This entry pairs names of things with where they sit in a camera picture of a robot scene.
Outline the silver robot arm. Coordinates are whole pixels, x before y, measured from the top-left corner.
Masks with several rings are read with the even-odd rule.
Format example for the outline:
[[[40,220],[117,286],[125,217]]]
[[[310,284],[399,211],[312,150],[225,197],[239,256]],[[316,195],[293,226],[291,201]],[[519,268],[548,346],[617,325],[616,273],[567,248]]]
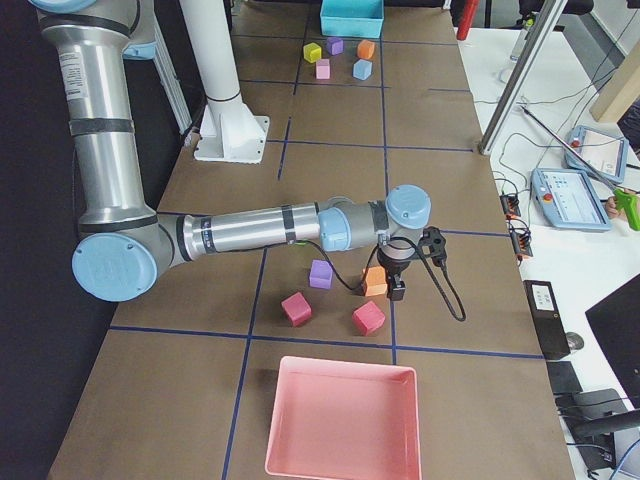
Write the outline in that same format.
[[[381,201],[325,202],[225,214],[159,214],[145,201],[124,62],[155,52],[150,1],[39,1],[59,56],[86,210],[72,256],[79,285],[124,302],[169,269],[205,255],[309,243],[321,252],[373,247],[393,285],[434,240],[431,201],[414,185]]]

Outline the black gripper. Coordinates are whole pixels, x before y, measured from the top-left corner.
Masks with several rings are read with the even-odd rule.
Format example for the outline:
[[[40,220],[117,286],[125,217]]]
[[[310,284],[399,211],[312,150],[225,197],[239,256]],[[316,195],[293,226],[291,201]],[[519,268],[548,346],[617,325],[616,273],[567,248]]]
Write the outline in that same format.
[[[406,240],[392,240],[381,246],[377,259],[387,276],[387,297],[390,301],[402,301],[406,292],[406,284],[401,273],[406,270],[415,257],[415,248]]]

